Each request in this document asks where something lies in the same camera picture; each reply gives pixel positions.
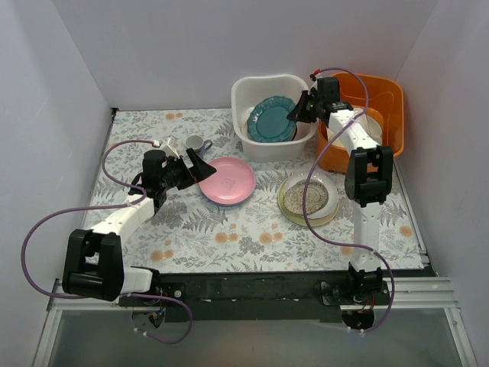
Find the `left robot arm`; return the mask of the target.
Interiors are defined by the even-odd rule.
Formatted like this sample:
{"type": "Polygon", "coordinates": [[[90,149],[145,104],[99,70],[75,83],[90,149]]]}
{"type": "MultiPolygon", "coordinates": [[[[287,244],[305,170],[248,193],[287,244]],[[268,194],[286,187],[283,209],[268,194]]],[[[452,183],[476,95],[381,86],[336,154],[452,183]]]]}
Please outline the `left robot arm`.
{"type": "Polygon", "coordinates": [[[162,150],[145,152],[142,172],[130,184],[129,204],[91,228],[70,234],[62,279],[65,293],[107,301],[136,294],[148,306],[161,300],[163,288],[156,282],[159,272],[124,266],[122,245],[157,214],[168,190],[184,190],[217,172],[193,149],[186,153],[192,167],[187,167],[181,157],[168,157],[162,150]]]}

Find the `teal embossed plate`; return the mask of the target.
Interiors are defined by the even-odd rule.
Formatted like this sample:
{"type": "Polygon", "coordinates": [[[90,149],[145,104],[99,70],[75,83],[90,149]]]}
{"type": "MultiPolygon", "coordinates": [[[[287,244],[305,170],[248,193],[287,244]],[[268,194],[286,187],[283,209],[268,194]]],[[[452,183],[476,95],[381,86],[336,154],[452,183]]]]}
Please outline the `teal embossed plate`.
{"type": "Polygon", "coordinates": [[[289,141],[296,122],[287,119],[295,107],[286,96],[271,96],[259,102],[247,120],[247,131],[252,141],[277,143],[289,141]]]}

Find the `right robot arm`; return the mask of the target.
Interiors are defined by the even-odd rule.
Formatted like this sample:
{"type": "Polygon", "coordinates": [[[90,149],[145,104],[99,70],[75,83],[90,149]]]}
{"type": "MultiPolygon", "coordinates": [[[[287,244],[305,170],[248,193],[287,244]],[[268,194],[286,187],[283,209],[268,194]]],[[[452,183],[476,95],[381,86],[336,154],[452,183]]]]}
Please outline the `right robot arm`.
{"type": "Polygon", "coordinates": [[[355,111],[341,100],[339,80],[333,76],[311,77],[313,85],[303,91],[287,116],[295,122],[321,121],[341,141],[348,153],[345,193],[351,201],[354,242],[345,279],[320,282],[322,296],[333,302],[347,298],[355,304],[371,299],[383,287],[385,259],[379,253],[380,214],[392,189],[393,151],[379,145],[358,121],[366,111],[355,111]]]}

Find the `red-brown plate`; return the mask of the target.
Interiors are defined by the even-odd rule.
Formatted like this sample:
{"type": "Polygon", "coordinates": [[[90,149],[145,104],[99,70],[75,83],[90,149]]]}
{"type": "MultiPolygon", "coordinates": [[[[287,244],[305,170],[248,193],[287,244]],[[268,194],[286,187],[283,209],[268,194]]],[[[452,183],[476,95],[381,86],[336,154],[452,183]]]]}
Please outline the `red-brown plate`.
{"type": "Polygon", "coordinates": [[[293,141],[294,138],[296,137],[296,134],[297,134],[297,126],[295,126],[293,132],[291,132],[289,141],[293,141]]]}

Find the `lavender blue plate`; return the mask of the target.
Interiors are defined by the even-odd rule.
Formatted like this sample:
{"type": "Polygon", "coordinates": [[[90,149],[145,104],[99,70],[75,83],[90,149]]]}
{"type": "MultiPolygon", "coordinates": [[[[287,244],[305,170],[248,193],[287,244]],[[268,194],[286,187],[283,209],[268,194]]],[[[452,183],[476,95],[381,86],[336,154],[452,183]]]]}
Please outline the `lavender blue plate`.
{"type": "Polygon", "coordinates": [[[211,202],[219,206],[236,206],[251,198],[252,193],[202,192],[211,202]]]}

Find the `pink plate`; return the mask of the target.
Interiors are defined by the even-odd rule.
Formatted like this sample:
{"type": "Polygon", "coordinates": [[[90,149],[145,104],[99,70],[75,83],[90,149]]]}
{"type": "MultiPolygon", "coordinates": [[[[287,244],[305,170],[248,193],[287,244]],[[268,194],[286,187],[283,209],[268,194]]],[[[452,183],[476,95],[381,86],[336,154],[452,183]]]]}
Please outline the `pink plate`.
{"type": "Polygon", "coordinates": [[[243,160],[223,157],[209,164],[216,173],[199,183],[201,192],[253,193],[256,184],[254,171],[243,160]]]}

